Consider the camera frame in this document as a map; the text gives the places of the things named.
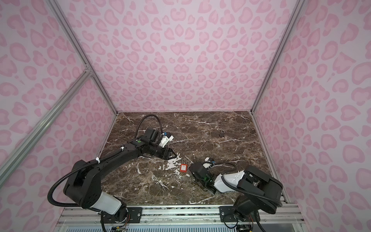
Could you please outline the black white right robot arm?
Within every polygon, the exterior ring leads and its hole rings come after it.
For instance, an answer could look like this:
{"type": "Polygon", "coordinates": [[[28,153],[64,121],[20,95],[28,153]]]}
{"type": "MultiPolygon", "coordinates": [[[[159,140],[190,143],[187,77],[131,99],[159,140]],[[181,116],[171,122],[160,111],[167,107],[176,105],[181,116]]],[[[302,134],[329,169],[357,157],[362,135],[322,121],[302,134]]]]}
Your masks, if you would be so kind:
{"type": "Polygon", "coordinates": [[[232,163],[214,161],[196,162],[189,171],[196,183],[212,194],[237,192],[238,196],[229,213],[221,212],[223,222],[260,221],[258,211],[275,214],[282,207],[283,185],[276,178],[249,165],[243,171],[237,171],[232,163]]]}

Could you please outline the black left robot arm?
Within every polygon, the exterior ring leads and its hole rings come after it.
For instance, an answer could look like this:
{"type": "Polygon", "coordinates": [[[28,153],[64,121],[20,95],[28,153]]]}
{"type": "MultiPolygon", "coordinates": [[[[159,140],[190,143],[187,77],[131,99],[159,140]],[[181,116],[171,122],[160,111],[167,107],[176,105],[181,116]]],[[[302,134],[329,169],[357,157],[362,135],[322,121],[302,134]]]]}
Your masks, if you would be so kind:
{"type": "Polygon", "coordinates": [[[63,192],[82,209],[125,217],[127,205],[104,192],[102,182],[119,168],[145,155],[161,160],[176,158],[176,153],[168,146],[173,139],[170,132],[147,129],[143,135],[123,144],[118,151],[91,161],[80,160],[67,177],[63,192]]]}

